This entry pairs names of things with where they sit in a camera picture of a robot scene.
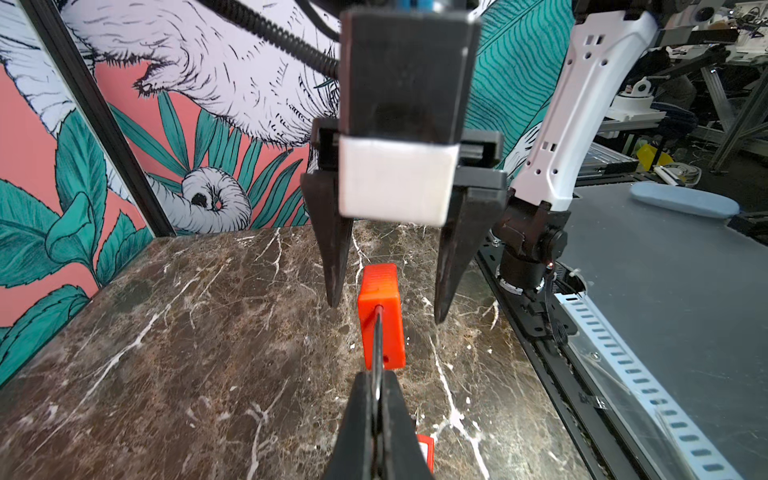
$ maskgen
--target marble countertop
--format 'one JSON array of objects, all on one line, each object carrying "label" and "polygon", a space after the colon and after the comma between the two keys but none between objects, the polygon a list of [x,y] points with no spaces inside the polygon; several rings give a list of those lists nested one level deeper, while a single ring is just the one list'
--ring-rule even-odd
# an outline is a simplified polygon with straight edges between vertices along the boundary
[{"label": "marble countertop", "polygon": [[319,478],[390,262],[435,477],[589,478],[474,263],[435,325],[438,233],[358,222],[337,309],[311,227],[155,240],[0,391],[0,478]]}]

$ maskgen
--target wall mural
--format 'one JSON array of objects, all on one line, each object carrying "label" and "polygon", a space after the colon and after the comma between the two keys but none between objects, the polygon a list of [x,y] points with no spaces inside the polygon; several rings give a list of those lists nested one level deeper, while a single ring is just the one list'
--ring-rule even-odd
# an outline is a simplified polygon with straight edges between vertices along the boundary
[{"label": "wall mural", "polygon": [[[294,2],[244,3],[338,56],[338,45]],[[471,13],[482,16],[484,28],[466,124],[505,134],[499,168],[512,178],[528,157],[554,91],[573,25],[571,3],[480,3]],[[179,233],[307,223],[299,175],[316,164],[308,145],[312,119],[338,116],[337,82],[194,0],[57,5]],[[321,16],[338,28],[335,19]],[[2,382],[150,235],[15,0],[0,0],[0,61],[3,80],[10,80],[0,92],[15,88],[12,94],[25,102],[18,114],[10,110],[10,123],[18,123],[25,109],[41,135],[58,142],[55,157],[39,152],[49,164],[55,161],[55,171],[28,171],[22,182],[8,177],[7,160],[0,167],[0,302],[12,306],[0,315]],[[24,141],[30,150],[45,143],[32,137],[15,135],[2,143]],[[41,197],[54,191],[55,201]],[[79,275],[79,283],[62,282],[64,272]],[[20,296],[19,289],[32,286],[36,290]]]}]

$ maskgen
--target yellow object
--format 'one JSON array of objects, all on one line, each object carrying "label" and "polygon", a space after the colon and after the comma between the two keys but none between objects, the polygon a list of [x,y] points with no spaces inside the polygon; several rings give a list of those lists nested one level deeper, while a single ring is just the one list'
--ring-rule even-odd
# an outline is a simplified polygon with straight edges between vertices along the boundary
[{"label": "yellow object", "polygon": [[[642,168],[642,170],[648,171],[648,169],[650,169],[650,164],[654,161],[655,155],[656,147],[651,147],[649,144],[640,147],[640,150],[637,151],[637,159],[640,161],[640,165],[637,169],[640,170]],[[674,160],[669,154],[661,152],[658,165],[664,166],[666,164],[671,164],[672,162],[674,162]]]}]

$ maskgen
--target orange object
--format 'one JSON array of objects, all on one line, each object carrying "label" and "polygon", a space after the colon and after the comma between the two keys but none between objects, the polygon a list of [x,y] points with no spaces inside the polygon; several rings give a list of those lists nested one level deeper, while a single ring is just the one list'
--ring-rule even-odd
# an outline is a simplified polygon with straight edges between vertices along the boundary
[{"label": "orange object", "polygon": [[416,438],[419,439],[419,447],[421,447],[422,449],[422,454],[424,455],[424,460],[427,462],[429,471],[434,473],[435,472],[435,439],[432,437],[428,437],[427,435],[417,435]]},{"label": "orange object", "polygon": [[357,296],[357,314],[362,330],[362,349],[366,368],[371,369],[373,330],[376,327],[376,307],[383,308],[384,368],[406,366],[406,340],[402,334],[400,291],[397,288],[397,266],[394,263],[368,265],[362,272],[362,286]]}]

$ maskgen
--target light blue oval object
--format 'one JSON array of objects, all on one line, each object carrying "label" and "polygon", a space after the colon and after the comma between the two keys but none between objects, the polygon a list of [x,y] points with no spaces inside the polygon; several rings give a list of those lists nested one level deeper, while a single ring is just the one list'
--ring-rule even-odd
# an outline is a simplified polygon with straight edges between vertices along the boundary
[{"label": "light blue oval object", "polygon": [[740,210],[738,203],[722,195],[654,182],[637,182],[629,193],[646,204],[702,217],[730,218]]}]

